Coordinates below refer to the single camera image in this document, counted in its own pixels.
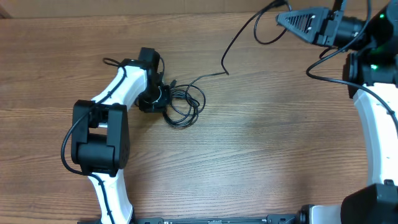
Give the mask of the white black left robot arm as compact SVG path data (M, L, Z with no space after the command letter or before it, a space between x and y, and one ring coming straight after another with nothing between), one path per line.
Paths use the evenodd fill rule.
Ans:
M93 184L101 208L97 223L135 223L124 181L131 147L127 114L132 106L163 113L171 101L170 86L158 70L163 60L155 49L141 48L137 59L103 62L117 68L116 76L99 95L74 104L61 151L71 144L72 162L80 166L76 174Z

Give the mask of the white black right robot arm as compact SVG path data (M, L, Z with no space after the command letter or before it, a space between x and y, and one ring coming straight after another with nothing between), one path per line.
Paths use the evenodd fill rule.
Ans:
M365 188L339 205L305 205L294 223L397 222L397 2L365 20L347 17L346 3L283 12L278 25L305 42L347 52L340 83L358 110L368 158Z

